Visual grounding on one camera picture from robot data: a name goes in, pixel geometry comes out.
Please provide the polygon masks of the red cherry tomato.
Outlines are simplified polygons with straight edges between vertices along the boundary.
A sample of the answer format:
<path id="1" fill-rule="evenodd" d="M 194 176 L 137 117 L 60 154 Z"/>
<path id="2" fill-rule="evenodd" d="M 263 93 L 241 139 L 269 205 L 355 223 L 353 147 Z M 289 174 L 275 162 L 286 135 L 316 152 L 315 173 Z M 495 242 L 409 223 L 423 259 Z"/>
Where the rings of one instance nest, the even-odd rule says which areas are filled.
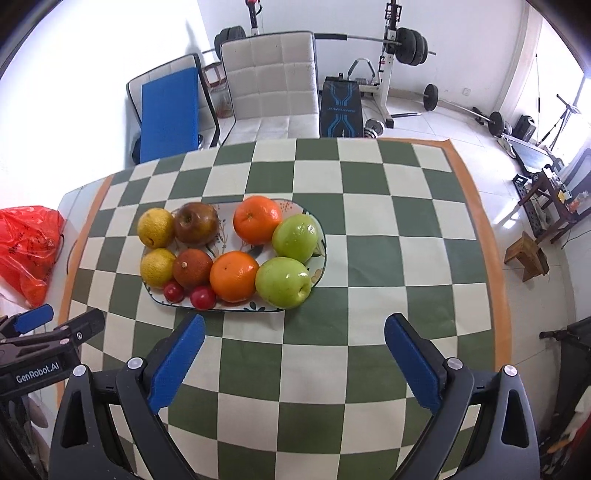
<path id="1" fill-rule="evenodd" d="M 201 285 L 191 291 L 189 300 L 196 310 L 207 311 L 213 309 L 216 305 L 216 294 L 211 285 Z"/>
<path id="2" fill-rule="evenodd" d="M 169 303 L 177 304 L 185 298 L 185 290 L 178 282 L 170 280 L 163 287 L 163 295 Z"/>

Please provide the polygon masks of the small yellow lemon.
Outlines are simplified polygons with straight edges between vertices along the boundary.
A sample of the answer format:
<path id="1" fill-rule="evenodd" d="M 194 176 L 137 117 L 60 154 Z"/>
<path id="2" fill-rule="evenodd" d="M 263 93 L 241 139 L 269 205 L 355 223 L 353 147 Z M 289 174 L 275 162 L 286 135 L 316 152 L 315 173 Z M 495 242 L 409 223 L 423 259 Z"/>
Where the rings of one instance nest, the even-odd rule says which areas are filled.
<path id="1" fill-rule="evenodd" d="M 150 288 L 162 289 L 173 277 L 176 256 L 165 248 L 146 253 L 140 261 L 140 276 Z"/>

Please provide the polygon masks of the reddish brown round fruit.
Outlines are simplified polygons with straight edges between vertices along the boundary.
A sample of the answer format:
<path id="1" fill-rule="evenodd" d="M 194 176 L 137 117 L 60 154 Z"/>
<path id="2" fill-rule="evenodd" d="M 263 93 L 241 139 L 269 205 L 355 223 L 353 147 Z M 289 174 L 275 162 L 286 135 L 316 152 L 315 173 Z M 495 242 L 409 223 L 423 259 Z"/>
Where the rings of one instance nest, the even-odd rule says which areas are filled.
<path id="1" fill-rule="evenodd" d="M 209 274 L 213 261 L 204 251 L 188 248 L 178 254 L 172 275 L 174 280 L 185 290 L 209 283 Z"/>

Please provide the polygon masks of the large yellow lemon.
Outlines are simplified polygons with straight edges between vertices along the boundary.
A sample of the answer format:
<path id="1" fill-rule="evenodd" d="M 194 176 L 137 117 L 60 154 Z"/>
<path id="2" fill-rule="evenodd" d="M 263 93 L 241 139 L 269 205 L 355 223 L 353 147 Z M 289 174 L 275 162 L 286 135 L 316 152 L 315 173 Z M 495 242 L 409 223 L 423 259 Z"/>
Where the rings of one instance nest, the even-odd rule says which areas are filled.
<path id="1" fill-rule="evenodd" d="M 137 234 L 150 249 L 166 248 L 174 239 L 174 217 L 163 208 L 151 208 L 140 216 Z"/>

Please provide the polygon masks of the green apple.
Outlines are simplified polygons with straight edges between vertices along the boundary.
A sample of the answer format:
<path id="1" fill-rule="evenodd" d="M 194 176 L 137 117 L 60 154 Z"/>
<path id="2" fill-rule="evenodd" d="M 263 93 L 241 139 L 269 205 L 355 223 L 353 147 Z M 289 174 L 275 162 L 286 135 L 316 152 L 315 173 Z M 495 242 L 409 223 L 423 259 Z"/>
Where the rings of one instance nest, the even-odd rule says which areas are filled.
<path id="1" fill-rule="evenodd" d="M 288 217 L 276 227 L 271 245 L 277 256 L 305 264 L 314 254 L 320 238 L 320 228 L 315 219 L 301 213 Z"/>
<path id="2" fill-rule="evenodd" d="M 273 307 L 297 308 L 311 294 L 311 276 L 300 261 L 288 257 L 273 257 L 256 273 L 256 293 Z"/>

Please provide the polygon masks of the red plastic bag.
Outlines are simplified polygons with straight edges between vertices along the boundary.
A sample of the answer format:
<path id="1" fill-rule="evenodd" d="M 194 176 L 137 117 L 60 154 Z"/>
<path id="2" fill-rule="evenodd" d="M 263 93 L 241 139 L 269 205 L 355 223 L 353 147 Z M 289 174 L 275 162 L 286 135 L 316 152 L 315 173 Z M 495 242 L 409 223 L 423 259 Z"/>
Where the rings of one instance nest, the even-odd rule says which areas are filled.
<path id="1" fill-rule="evenodd" d="M 1 210 L 1 277 L 30 307 L 45 300 L 63 226 L 61 214 L 47 207 Z"/>

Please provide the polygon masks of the green checkered tablecloth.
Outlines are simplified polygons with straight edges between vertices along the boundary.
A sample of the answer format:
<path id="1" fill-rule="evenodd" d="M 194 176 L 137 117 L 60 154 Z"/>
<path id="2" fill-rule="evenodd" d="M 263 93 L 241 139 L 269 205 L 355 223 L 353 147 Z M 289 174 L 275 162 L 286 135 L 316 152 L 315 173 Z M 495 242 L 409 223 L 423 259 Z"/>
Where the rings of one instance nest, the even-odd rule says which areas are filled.
<path id="1" fill-rule="evenodd" d="M 141 282 L 138 218 L 252 194 L 294 201 L 325 232 L 300 308 L 256 301 L 205 317 L 206 339 L 163 422 L 205 479 L 387 479 L 430 414 L 384 341 L 404 314 L 445 356 L 496 366 L 490 282 L 465 195 L 443 150 L 375 140 L 276 140 L 212 148 L 114 175 L 89 229 L 67 310 L 96 307 L 83 347 L 119 366 L 183 318 Z"/>

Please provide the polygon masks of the small wooden stool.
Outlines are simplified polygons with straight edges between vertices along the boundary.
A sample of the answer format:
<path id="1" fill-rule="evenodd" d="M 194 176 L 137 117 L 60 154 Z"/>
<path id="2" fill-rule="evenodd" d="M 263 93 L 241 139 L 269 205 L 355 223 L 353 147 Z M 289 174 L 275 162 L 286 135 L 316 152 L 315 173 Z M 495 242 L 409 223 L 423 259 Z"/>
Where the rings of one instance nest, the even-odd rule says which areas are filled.
<path id="1" fill-rule="evenodd" d="M 550 270 L 547 256 L 526 231 L 506 249 L 504 264 L 507 265 L 513 261 L 522 265 L 524 269 L 522 281 L 524 283 L 535 277 L 545 276 Z"/>

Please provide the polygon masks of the floral oval ceramic plate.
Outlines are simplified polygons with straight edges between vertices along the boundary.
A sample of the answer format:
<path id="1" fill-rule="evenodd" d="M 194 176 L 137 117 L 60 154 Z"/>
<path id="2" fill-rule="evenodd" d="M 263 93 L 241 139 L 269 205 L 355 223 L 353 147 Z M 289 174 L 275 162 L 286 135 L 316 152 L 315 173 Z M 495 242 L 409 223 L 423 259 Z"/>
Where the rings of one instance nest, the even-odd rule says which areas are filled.
<path id="1" fill-rule="evenodd" d="M 317 286 L 324 275 L 325 265 L 327 265 L 328 261 L 327 240 L 325 240 L 325 232 L 322 230 L 321 222 L 314 214 L 303 206 L 298 205 L 297 202 L 294 202 L 293 200 L 273 198 L 273 201 L 280 206 L 280 211 L 284 219 L 293 217 L 297 214 L 308 214 L 315 220 L 315 223 L 317 223 L 318 243 L 317 246 L 315 246 L 315 251 L 312 253 L 311 258 L 304 263 L 305 267 L 308 269 L 308 274 L 311 276 L 311 287 Z M 263 263 L 270 258 L 276 257 L 276 252 L 273 250 L 273 246 L 270 243 L 267 243 L 265 246 L 252 246 L 245 243 L 245 241 L 240 239 L 238 234 L 235 233 L 232 220 L 235 210 L 240 203 L 242 203 L 242 201 L 218 202 L 213 204 L 218 216 L 218 232 L 211 242 L 204 246 L 200 246 L 199 248 L 211 257 L 212 260 L 215 260 L 218 256 L 221 256 L 221 254 L 229 251 L 242 251 L 249 253 L 259 265 L 263 265 Z M 161 306 L 185 307 L 192 309 L 192 304 L 190 303 L 188 295 L 185 295 L 185 298 L 181 302 L 172 303 L 165 298 L 162 290 L 153 289 L 146 283 L 143 283 L 143 286 L 149 297 Z M 260 298 L 259 294 L 256 293 L 250 297 L 249 300 L 242 303 L 230 304 L 218 299 L 217 303 L 212 308 L 212 311 L 280 312 L 280 308 L 266 302 L 266 300 Z"/>

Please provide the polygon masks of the dark wooden side table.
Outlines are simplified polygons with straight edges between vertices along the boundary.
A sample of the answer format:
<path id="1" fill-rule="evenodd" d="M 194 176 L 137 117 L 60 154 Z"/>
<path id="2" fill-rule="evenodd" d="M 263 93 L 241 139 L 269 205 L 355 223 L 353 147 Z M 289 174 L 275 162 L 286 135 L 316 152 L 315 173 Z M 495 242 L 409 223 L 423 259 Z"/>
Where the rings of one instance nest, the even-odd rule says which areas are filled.
<path id="1" fill-rule="evenodd" d="M 543 170 L 530 176 L 517 174 L 512 184 L 538 244 L 546 239 L 556 243 L 584 219 L 566 187 Z"/>

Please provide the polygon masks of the blue padded chair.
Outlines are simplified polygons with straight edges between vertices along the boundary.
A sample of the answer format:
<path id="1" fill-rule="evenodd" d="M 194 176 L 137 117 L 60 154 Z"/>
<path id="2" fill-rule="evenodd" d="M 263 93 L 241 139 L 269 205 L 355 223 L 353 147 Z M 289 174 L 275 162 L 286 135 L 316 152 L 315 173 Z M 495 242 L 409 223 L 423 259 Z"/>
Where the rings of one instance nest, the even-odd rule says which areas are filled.
<path id="1" fill-rule="evenodd" d="M 126 92 L 139 125 L 131 150 L 134 163 L 218 145 L 221 129 L 198 54 L 131 79 Z"/>

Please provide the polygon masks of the barbell on floor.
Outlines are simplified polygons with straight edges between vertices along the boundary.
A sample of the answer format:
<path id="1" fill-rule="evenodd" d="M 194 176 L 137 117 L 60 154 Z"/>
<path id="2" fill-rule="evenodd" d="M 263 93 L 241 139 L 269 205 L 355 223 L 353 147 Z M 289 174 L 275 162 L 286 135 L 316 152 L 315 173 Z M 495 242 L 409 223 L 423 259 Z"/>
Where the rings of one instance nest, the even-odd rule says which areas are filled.
<path id="1" fill-rule="evenodd" d="M 442 99 L 435 84 L 428 84 L 424 91 L 418 94 L 418 97 L 422 100 L 423 107 L 428 112 L 434 111 L 440 104 L 444 104 L 473 116 L 480 123 L 486 123 L 490 134 L 494 137 L 500 138 L 508 132 L 507 123 L 499 111 L 493 111 L 490 115 L 485 115 L 476 107 L 469 109 L 455 102 Z"/>

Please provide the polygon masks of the black blue weight bench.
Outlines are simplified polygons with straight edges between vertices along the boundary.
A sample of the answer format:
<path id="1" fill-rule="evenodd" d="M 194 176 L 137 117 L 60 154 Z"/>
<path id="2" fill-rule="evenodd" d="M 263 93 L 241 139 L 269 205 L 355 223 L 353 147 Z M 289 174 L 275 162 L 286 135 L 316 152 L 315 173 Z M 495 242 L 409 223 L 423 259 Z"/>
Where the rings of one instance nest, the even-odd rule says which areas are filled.
<path id="1" fill-rule="evenodd" d="M 328 76 L 322 85 L 320 136 L 363 137 L 363 108 L 359 84 Z"/>

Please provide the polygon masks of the white padded chair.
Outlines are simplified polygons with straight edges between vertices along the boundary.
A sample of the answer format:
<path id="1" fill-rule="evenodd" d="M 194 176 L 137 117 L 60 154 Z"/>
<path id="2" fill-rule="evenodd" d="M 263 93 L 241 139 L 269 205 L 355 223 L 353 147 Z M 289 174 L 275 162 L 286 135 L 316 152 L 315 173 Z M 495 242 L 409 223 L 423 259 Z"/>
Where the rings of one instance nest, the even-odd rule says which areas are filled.
<path id="1" fill-rule="evenodd" d="M 318 138 L 320 96 L 310 31 L 263 34 L 221 46 L 233 123 L 226 145 Z"/>

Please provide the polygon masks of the barbell on rack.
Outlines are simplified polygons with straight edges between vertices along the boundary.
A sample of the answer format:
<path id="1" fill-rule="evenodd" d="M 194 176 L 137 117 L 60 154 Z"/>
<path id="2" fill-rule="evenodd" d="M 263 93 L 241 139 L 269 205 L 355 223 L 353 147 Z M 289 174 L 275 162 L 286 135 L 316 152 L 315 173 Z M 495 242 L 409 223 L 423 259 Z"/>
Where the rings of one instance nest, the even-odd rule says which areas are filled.
<path id="1" fill-rule="evenodd" d="M 206 50 L 206 53 L 214 51 L 217 57 L 221 58 L 221 46 L 225 42 L 245 37 L 242 26 L 224 28 L 214 37 L 213 48 Z M 426 62 L 429 55 L 435 55 L 435 52 L 430 50 L 427 39 L 418 31 L 408 28 L 399 28 L 394 33 L 394 40 L 341 33 L 314 33 L 314 37 L 317 40 L 361 40 L 380 43 L 387 55 L 393 55 L 401 64 L 410 66 L 421 65 Z"/>

